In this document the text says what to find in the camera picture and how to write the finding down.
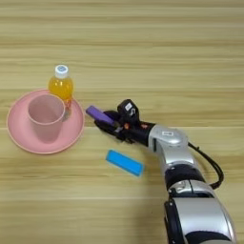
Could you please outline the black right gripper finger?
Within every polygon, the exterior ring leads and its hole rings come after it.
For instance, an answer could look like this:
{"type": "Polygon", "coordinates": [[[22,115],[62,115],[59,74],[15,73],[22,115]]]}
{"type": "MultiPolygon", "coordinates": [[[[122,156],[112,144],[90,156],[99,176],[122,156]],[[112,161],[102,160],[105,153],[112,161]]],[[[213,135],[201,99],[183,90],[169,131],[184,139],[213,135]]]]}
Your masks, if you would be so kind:
{"type": "Polygon", "coordinates": [[[121,127],[116,127],[114,125],[111,125],[105,121],[102,120],[95,120],[94,124],[103,132],[106,132],[114,137],[116,137],[117,139],[121,140],[121,141],[125,141],[126,140],[126,136],[123,133],[123,129],[121,127]]]}
{"type": "Polygon", "coordinates": [[[104,114],[108,117],[108,122],[110,124],[115,124],[120,122],[121,115],[117,111],[104,111],[104,114]]]}

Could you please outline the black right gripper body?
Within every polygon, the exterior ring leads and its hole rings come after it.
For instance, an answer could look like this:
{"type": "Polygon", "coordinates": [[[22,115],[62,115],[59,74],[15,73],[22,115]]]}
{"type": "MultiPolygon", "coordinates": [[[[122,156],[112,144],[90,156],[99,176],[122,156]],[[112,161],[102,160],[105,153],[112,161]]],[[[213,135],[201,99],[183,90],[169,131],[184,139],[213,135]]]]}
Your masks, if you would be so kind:
{"type": "Polygon", "coordinates": [[[132,124],[120,120],[119,125],[122,128],[118,134],[119,139],[127,141],[128,143],[140,143],[144,146],[149,145],[149,134],[155,126],[154,123],[139,121],[132,124]]]}

